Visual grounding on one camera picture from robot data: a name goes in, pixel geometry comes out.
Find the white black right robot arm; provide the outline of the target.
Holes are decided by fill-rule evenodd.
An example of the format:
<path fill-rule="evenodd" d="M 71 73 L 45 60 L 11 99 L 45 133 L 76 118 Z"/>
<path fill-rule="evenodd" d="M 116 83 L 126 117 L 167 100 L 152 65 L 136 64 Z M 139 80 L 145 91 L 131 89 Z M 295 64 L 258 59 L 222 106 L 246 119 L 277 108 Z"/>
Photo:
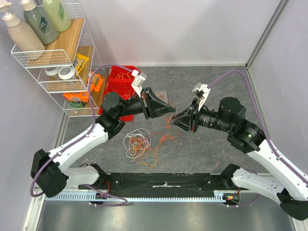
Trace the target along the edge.
<path fill-rule="evenodd" d="M 208 110 L 206 106 L 198 106 L 198 99 L 194 99 L 186 110 L 172 117 L 170 123 L 187 132 L 196 132 L 202 126 L 228 133 L 227 141 L 234 148 L 258 161 L 275 177 L 275 180 L 267 180 L 229 164 L 221 173 L 221 186 L 228 190 L 234 186 L 253 190 L 278 203 L 289 216 L 306 220 L 307 174 L 268 141 L 260 127 L 245 118 L 246 108 L 240 101 L 225 97 L 216 112 Z"/>

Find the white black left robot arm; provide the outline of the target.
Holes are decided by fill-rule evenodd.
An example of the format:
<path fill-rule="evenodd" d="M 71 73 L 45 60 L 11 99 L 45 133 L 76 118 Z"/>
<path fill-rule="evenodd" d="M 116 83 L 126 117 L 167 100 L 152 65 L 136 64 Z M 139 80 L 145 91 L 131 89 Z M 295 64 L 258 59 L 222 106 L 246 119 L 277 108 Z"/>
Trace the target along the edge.
<path fill-rule="evenodd" d="M 106 178 L 97 164 L 74 168 L 71 165 L 94 147 L 117 135 L 125 125 L 121 117 L 143 114 L 145 119 L 152 119 L 176 111 L 175 107 L 158 98 L 151 88 L 143 89 L 141 95 L 134 94 L 128 100 L 116 92 L 109 92 L 101 108 L 102 114 L 84 132 L 58 148 L 48 152 L 40 149 L 34 154 L 30 172 L 33 179 L 31 196 L 36 196 L 35 185 L 48 198 L 58 195 L 67 187 L 83 184 L 101 189 Z"/>

